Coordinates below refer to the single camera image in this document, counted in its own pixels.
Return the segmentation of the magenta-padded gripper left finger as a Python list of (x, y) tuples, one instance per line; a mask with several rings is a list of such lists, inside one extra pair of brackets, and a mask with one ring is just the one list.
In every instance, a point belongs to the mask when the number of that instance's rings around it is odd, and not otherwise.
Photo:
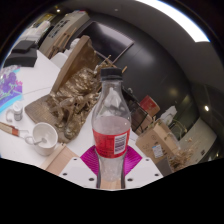
[(72, 157), (59, 174), (60, 177), (84, 188), (97, 188), (99, 161), (95, 147), (90, 147), (81, 157)]

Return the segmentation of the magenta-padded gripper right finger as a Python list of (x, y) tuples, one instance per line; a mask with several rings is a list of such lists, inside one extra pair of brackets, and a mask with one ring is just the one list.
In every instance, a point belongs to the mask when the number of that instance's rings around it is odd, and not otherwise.
[(142, 157), (132, 147), (128, 147), (124, 159), (126, 189), (140, 188), (162, 177), (163, 175), (149, 157)]

